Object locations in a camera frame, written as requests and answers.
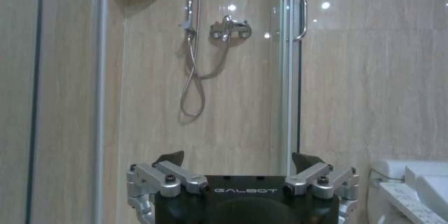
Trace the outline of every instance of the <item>chrome faucet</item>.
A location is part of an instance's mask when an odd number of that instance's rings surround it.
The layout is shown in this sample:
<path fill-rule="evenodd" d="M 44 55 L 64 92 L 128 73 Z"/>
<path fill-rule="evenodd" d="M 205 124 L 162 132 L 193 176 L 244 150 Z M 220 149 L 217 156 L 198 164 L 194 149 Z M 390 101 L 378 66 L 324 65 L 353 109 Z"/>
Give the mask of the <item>chrome faucet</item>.
<path fill-rule="evenodd" d="M 209 28 L 209 36 L 213 39 L 221 39 L 224 41 L 232 36 L 232 32 L 237 32 L 237 36 L 242 39 L 249 38 L 252 35 L 252 28 L 246 20 L 238 22 L 232 19 L 230 15 L 225 15 L 221 23 L 214 22 Z"/>

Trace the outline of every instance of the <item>shower door handle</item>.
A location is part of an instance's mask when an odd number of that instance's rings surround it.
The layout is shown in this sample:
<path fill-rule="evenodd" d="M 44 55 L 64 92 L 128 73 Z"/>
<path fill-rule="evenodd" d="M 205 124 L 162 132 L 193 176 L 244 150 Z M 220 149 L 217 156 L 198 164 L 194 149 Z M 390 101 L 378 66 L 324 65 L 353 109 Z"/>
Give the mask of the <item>shower door handle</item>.
<path fill-rule="evenodd" d="M 302 37 L 305 37 L 308 31 L 308 1 L 298 0 L 302 3 L 302 30 L 296 38 L 293 38 L 293 42 L 301 41 Z"/>

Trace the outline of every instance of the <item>toilet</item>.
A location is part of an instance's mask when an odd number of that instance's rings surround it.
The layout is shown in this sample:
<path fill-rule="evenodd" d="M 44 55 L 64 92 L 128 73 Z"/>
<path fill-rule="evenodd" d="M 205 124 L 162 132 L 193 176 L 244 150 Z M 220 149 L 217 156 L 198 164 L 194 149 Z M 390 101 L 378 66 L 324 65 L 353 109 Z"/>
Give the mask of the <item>toilet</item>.
<path fill-rule="evenodd" d="M 368 186 L 369 224 L 448 223 L 446 187 L 448 162 L 374 161 Z"/>

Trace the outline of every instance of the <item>wall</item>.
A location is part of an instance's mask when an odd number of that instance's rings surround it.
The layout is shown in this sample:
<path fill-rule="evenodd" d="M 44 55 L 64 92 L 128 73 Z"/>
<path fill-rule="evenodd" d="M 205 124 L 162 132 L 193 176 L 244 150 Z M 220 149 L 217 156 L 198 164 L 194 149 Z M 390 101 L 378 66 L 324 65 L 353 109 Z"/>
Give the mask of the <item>wall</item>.
<path fill-rule="evenodd" d="M 236 10 L 228 11 L 233 4 Z M 117 222 L 136 222 L 126 205 L 125 170 L 153 162 L 160 154 L 185 150 L 184 166 L 202 174 L 276 174 L 278 122 L 270 106 L 280 86 L 278 55 L 270 53 L 270 0 L 202 0 L 198 66 L 209 72 L 222 45 L 208 40 L 209 25 L 230 13 L 246 19 L 253 35 L 229 49 L 220 75 L 205 80 L 205 110 L 196 121 L 180 116 L 185 83 L 185 0 L 128 0 L 121 79 Z M 192 89 L 186 105 L 197 108 Z"/>
<path fill-rule="evenodd" d="M 44 0 L 32 223 L 92 223 L 92 0 Z"/>
<path fill-rule="evenodd" d="M 446 2 L 309 0 L 301 151 L 357 168 L 358 223 L 370 161 L 448 159 Z"/>
<path fill-rule="evenodd" d="M 24 223 L 36 0 L 0 0 L 0 220 Z"/>

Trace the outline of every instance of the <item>screw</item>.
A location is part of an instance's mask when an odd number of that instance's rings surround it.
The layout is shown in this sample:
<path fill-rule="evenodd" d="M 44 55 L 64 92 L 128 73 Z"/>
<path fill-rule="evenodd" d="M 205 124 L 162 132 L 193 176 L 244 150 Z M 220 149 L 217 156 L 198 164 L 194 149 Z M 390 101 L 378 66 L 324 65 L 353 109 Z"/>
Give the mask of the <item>screw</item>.
<path fill-rule="evenodd" d="M 320 176 L 318 179 L 317 179 L 317 183 L 320 185 L 328 185 L 329 179 L 325 176 Z"/>
<path fill-rule="evenodd" d="M 176 181 L 174 175 L 169 174 L 165 176 L 165 183 L 172 183 Z"/>
<path fill-rule="evenodd" d="M 192 177 L 190 177 L 190 180 L 200 180 L 201 178 L 202 178 L 202 176 L 196 175 L 196 176 L 192 176 Z"/>

